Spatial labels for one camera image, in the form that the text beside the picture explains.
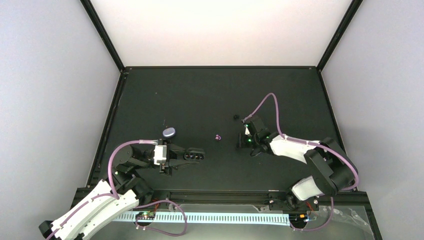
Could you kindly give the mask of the lilac earbud charging case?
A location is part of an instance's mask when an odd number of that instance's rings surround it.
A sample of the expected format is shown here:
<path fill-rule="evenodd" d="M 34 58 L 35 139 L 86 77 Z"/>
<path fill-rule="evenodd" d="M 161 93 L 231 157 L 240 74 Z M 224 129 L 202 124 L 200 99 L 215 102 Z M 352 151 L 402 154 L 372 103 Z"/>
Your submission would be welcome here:
<path fill-rule="evenodd" d="M 167 127 L 162 131 L 162 136 L 166 139 L 172 138 L 176 135 L 176 129 L 174 127 Z"/>

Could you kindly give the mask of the black earbud holder insert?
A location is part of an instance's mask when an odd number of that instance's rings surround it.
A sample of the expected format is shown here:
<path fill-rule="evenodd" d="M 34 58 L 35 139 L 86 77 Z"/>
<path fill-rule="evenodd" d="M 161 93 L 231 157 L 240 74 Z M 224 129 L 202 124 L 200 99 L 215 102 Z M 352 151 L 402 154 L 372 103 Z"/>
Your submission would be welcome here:
<path fill-rule="evenodd" d="M 205 154 L 206 154 L 206 152 L 203 150 L 203 149 L 201 149 L 201 148 L 199 148 L 199 153 L 197 153 L 197 154 L 193 154 L 193 153 L 191 153 L 191 154 L 185 154 L 185 155 L 183 155 L 183 158 L 185 159 L 185 160 L 189 160 L 189 159 L 191 159 L 191 160 L 203 160 L 204 158 L 205 158 Z"/>

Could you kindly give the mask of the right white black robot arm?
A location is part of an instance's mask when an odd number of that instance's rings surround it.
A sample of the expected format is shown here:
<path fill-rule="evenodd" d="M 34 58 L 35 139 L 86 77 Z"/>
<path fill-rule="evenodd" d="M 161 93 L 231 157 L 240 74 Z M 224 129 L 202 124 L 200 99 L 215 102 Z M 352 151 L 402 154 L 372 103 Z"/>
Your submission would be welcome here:
<path fill-rule="evenodd" d="M 244 132 L 239 134 L 237 147 L 250 149 L 250 156 L 269 154 L 286 157 L 305 164 L 310 171 L 286 191 L 284 202 L 290 210 L 299 209 L 316 196 L 333 197 L 340 191 L 354 188 L 359 179 L 355 165 L 332 138 L 304 140 L 271 132 L 257 116 L 242 121 Z"/>

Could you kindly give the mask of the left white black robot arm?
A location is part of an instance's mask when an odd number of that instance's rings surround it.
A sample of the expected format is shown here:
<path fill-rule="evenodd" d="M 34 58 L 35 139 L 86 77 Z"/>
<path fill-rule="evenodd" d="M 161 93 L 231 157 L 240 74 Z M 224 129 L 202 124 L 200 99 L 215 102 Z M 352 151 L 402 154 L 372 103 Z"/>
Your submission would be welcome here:
<path fill-rule="evenodd" d="M 154 190 L 138 170 L 158 169 L 161 175 L 171 176 L 173 170 L 199 164 L 205 155 L 201 148 L 183 148 L 166 139 L 124 142 L 108 160 L 107 178 L 63 216 L 43 221 L 39 231 L 46 240 L 88 240 L 127 211 L 160 204 L 179 208 L 167 198 L 153 200 Z"/>

